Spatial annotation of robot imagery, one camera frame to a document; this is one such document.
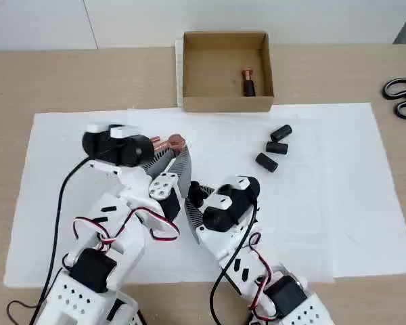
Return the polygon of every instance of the white wall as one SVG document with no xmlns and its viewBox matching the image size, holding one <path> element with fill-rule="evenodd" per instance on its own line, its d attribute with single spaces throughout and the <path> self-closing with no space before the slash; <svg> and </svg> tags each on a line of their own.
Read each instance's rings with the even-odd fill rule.
<svg viewBox="0 0 406 325">
<path fill-rule="evenodd" d="M 81 0 L 0 0 L 0 49 L 96 48 Z"/>
<path fill-rule="evenodd" d="M 86 0 L 99 47 L 170 46 L 184 30 L 272 43 L 392 43 L 406 0 Z M 0 49 L 94 48 L 83 0 L 0 0 Z"/>
</svg>

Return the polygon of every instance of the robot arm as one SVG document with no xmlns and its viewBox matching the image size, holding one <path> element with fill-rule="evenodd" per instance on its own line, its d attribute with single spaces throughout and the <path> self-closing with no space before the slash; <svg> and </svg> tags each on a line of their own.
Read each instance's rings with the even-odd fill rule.
<svg viewBox="0 0 406 325">
<path fill-rule="evenodd" d="M 191 177 L 185 140 L 155 143 L 122 125 L 90 125 L 83 137 L 90 167 L 116 175 L 120 189 L 105 193 L 87 217 L 76 217 L 76 244 L 64 258 L 38 325 L 143 325 L 138 304 L 119 290 L 141 258 L 144 232 L 155 240 L 179 235 L 173 223 Z"/>
<path fill-rule="evenodd" d="M 258 252 L 258 222 L 251 225 L 238 251 L 256 212 L 253 210 L 259 193 L 260 186 L 253 177 L 230 178 L 216 190 L 193 181 L 185 210 L 196 240 L 223 269 L 237 253 L 225 277 L 250 302 L 249 324 L 332 325 L 328 311 L 317 295 L 307 290 L 304 280 L 298 280 L 282 264 L 268 265 Z"/>
</svg>

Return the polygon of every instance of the black cylindrical object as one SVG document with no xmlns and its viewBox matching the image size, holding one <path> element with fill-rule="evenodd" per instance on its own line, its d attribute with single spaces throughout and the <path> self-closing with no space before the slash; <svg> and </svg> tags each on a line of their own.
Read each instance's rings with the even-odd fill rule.
<svg viewBox="0 0 406 325">
<path fill-rule="evenodd" d="M 226 184 L 217 190 L 217 194 L 228 196 L 231 205 L 227 210 L 207 207 L 203 213 L 203 224 L 215 232 L 226 232 L 233 225 L 239 224 L 242 215 L 252 206 L 260 194 L 260 184 L 255 177 L 248 177 L 250 185 L 245 190 L 237 190 Z"/>
<path fill-rule="evenodd" d="M 256 157 L 256 163 L 266 168 L 271 173 L 273 173 L 278 167 L 278 164 L 275 161 L 273 161 L 266 154 L 263 153 L 258 154 L 258 156 Z"/>
<path fill-rule="evenodd" d="M 287 154 L 289 148 L 288 144 L 281 144 L 279 142 L 268 141 L 266 143 L 266 151 L 272 152 L 273 154 Z"/>
<path fill-rule="evenodd" d="M 255 97 L 256 90 L 254 89 L 254 83 L 252 80 L 244 80 L 244 96 Z"/>
<path fill-rule="evenodd" d="M 202 190 L 198 181 L 191 181 L 188 190 L 189 201 L 197 208 L 200 208 L 205 198 L 208 198 L 208 194 Z"/>
<path fill-rule="evenodd" d="M 134 167 L 150 162 L 155 156 L 152 141 L 144 135 L 124 139 L 110 137 L 111 128 L 117 126 L 110 125 L 108 130 L 99 133 L 84 133 L 82 143 L 87 155 L 116 166 Z"/>
<path fill-rule="evenodd" d="M 275 130 L 273 133 L 271 133 L 271 139 L 274 142 L 278 142 L 279 140 L 282 140 L 285 137 L 287 137 L 292 132 L 293 130 L 290 127 L 290 125 L 286 124 L 283 127 L 280 127 L 278 130 Z"/>
</svg>

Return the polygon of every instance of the wooden table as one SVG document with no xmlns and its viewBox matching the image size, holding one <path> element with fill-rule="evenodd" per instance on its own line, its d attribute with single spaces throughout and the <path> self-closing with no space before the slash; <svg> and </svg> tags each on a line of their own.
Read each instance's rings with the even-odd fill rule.
<svg viewBox="0 0 406 325">
<path fill-rule="evenodd" d="M 371 102 L 406 218 L 406 121 L 380 88 L 406 77 L 406 45 L 274 46 L 276 104 Z M 15 202 L 33 114 L 176 106 L 171 48 L 0 52 L 0 324 L 11 298 L 35 302 L 40 290 L 3 286 Z M 338 325 L 406 324 L 406 275 L 315 285 Z M 153 284 L 125 290 L 149 325 L 213 324 L 210 284 Z M 225 324 L 243 324 L 246 305 L 223 286 L 216 306 Z M 14 308 L 20 323 L 29 313 Z"/>
</svg>

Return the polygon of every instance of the cardboard box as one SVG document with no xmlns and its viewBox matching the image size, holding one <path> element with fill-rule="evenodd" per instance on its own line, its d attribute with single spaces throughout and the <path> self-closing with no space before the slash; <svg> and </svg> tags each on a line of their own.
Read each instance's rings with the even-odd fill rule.
<svg viewBox="0 0 406 325">
<path fill-rule="evenodd" d="M 253 69 L 256 97 L 244 97 L 242 70 Z M 186 32 L 183 108 L 188 112 L 267 112 L 273 103 L 265 32 Z"/>
</svg>

